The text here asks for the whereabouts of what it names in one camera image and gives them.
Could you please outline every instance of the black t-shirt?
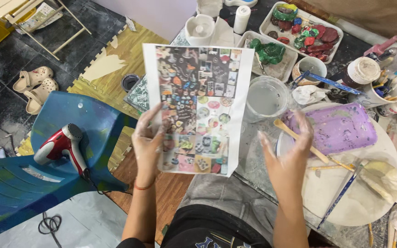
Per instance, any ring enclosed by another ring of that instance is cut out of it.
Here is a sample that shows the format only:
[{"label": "black t-shirt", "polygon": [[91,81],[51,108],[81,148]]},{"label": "black t-shirt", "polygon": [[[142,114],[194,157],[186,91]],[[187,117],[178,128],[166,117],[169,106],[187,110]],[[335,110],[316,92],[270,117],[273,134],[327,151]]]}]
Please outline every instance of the black t-shirt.
[{"label": "black t-shirt", "polygon": [[[144,248],[136,238],[117,248]],[[245,221],[218,208],[195,204],[176,211],[161,248],[271,248],[266,239]]]}]

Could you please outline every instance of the white round board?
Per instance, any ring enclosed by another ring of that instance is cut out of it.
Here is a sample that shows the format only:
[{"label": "white round board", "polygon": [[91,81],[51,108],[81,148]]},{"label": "white round board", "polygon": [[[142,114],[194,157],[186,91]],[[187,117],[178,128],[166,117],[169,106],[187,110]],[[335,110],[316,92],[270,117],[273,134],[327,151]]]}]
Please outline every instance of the white round board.
[{"label": "white round board", "polygon": [[[307,112],[336,105],[340,104],[319,103],[308,106],[303,111]],[[331,156],[343,163],[351,163],[356,157],[386,161],[397,169],[397,152],[393,142],[376,121],[373,119],[371,121],[378,135],[376,144]],[[292,148],[290,144],[293,143],[293,138],[282,132],[277,143],[277,155],[286,154]],[[320,218],[323,218],[332,202],[344,188],[352,172],[343,168],[322,169],[316,172],[311,170],[310,167],[334,165],[336,165],[334,162],[326,165],[317,157],[310,158],[307,161],[302,190],[303,203],[306,209]],[[357,177],[330,213],[327,221],[344,226],[366,225],[383,217],[392,206]]]}]

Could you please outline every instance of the newspaper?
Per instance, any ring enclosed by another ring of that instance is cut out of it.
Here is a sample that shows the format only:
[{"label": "newspaper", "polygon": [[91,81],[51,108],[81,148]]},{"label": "newspaper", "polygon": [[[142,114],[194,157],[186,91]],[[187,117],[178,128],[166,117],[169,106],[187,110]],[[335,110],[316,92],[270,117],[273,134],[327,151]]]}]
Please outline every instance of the newspaper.
[{"label": "newspaper", "polygon": [[[54,15],[52,18],[50,18],[49,20],[47,20],[40,27],[36,28],[39,23],[41,23],[43,20],[45,20],[48,16],[50,16],[54,12],[55,12],[55,9],[53,9],[46,3],[42,3],[36,9],[36,13],[34,15],[32,15],[28,20],[21,23],[20,26],[23,27],[23,29],[25,29],[28,32],[32,31],[33,29],[41,29],[41,28],[53,23],[55,20],[58,20],[63,15],[62,13],[58,13],[58,14]],[[17,30],[17,31],[21,34],[24,34],[24,32],[21,30]]]},{"label": "newspaper", "polygon": [[238,166],[254,50],[143,44],[153,127],[170,122],[159,169],[229,177]]}]

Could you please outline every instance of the forearm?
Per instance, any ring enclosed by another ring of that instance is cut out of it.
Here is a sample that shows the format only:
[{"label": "forearm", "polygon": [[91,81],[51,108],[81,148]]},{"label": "forearm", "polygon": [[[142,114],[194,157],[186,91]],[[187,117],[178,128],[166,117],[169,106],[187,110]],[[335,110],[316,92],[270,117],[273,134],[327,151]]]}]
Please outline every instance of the forearm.
[{"label": "forearm", "polygon": [[303,200],[292,205],[278,206],[273,234],[273,245],[276,248],[308,248],[306,221],[303,215]]},{"label": "forearm", "polygon": [[[136,177],[136,185],[146,187],[150,185],[154,177]],[[156,233],[156,186],[146,190],[134,189],[131,207],[125,223],[122,240],[127,238],[137,238],[143,243],[154,243]]]}]

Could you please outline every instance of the dark tile floor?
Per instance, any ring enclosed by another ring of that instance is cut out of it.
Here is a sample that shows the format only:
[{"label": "dark tile floor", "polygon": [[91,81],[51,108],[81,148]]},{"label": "dark tile floor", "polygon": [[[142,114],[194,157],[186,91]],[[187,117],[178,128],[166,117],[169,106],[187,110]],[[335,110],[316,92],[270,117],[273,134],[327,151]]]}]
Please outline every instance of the dark tile floor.
[{"label": "dark tile floor", "polygon": [[[125,17],[93,3],[90,0],[64,0],[66,6],[92,32],[82,32],[56,55],[59,62],[27,35],[13,32],[0,43],[0,138],[4,131],[13,135],[16,147],[31,130],[35,115],[25,111],[27,98],[13,90],[19,71],[31,71],[40,66],[50,67],[60,91],[67,91],[84,68],[90,65],[101,48],[125,25]],[[82,26],[64,12],[61,19],[34,32],[34,37],[49,50],[58,48],[78,32]],[[14,156],[11,141],[0,140],[8,156]]]}]

